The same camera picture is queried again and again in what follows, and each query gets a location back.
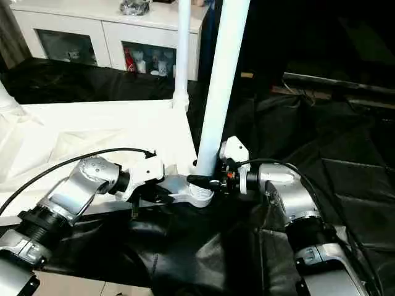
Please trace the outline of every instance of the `white cabinet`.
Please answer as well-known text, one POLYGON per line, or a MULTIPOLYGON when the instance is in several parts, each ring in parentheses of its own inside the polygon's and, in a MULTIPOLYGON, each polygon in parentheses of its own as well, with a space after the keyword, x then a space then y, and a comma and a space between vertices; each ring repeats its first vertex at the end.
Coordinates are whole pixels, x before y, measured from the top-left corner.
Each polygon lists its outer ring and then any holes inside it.
POLYGON ((14 15, 33 57, 111 67, 100 21, 19 10, 14 15))
MULTIPOLYGON (((21 0, 10 7, 33 57, 119 70, 130 70, 133 64, 137 71, 173 75, 177 1, 154 2, 142 16, 122 15, 119 2, 21 0)), ((202 25, 207 11, 208 7, 192 6, 189 80, 198 78, 202 25)))

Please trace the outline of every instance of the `black fabric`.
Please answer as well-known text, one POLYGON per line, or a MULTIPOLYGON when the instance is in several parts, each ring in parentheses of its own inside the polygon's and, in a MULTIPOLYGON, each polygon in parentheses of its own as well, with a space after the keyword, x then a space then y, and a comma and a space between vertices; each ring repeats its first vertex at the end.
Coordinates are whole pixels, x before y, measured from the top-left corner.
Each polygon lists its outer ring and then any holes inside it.
MULTIPOLYGON (((23 103, 167 99, 172 93, 172 81, 42 60, 6 78, 23 103)), ((191 83, 189 93, 197 147, 207 86, 191 83)), ((223 134, 237 135, 251 158, 279 158, 305 173, 326 221, 368 271, 350 230, 366 248, 385 295, 395 294, 394 119, 392 110, 347 102, 258 100, 240 87, 223 134)), ((148 286, 155 295, 295 295, 299 275, 291 247, 276 208, 260 198, 218 195, 202 209, 175 204, 142 209, 134 221, 105 215, 81 221, 45 270, 148 286)))

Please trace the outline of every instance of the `white pole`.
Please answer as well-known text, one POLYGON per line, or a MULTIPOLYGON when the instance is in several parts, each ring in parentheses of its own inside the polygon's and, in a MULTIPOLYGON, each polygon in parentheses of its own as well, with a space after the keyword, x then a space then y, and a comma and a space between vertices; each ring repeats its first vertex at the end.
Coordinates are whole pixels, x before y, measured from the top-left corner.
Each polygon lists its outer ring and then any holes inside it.
MULTIPOLYGON (((196 175, 212 176, 214 172, 249 3, 250 0, 223 1, 196 175)), ((208 197, 210 194, 207 189, 200 190, 196 186, 191 186, 191 190, 194 195, 200 194, 208 197)))
POLYGON ((15 99, 9 95, 6 88, 0 80, 0 110, 10 109, 17 105, 15 99))
POLYGON ((173 107, 188 111, 188 51, 189 27, 191 23, 191 0, 178 0, 178 44, 175 70, 173 107))

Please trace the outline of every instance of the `glass cabinet door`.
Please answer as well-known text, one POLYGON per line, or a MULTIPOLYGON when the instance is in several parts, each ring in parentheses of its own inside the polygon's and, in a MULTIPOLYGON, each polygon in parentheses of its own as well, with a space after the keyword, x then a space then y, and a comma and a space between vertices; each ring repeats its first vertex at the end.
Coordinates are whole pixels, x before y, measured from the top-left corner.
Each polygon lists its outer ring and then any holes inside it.
POLYGON ((174 77, 174 48, 124 41, 122 46, 128 71, 174 77))
POLYGON ((48 59, 98 65, 88 35, 36 29, 48 59))

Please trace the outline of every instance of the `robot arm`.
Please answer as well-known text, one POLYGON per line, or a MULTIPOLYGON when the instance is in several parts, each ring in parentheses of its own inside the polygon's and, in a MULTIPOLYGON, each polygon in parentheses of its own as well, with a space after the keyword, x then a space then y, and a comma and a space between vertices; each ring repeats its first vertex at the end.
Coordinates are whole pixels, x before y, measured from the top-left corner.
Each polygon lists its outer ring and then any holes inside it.
MULTIPOLYGON (((224 163, 248 160, 240 141, 231 137, 222 144, 219 156, 224 163)), ((368 296, 342 247, 336 231, 324 223, 310 192, 292 166, 263 163, 257 170, 243 165, 220 180, 189 176, 188 181, 213 191, 259 191, 280 210, 294 261, 302 281, 296 284, 303 296, 368 296)))
POLYGON ((19 214, 22 222, 0 237, 0 289, 5 296, 31 296, 40 282, 33 269, 42 267, 59 242, 88 208, 96 194, 127 200, 147 181, 164 177, 158 157, 147 158, 128 171, 102 157, 81 160, 37 206, 19 214))

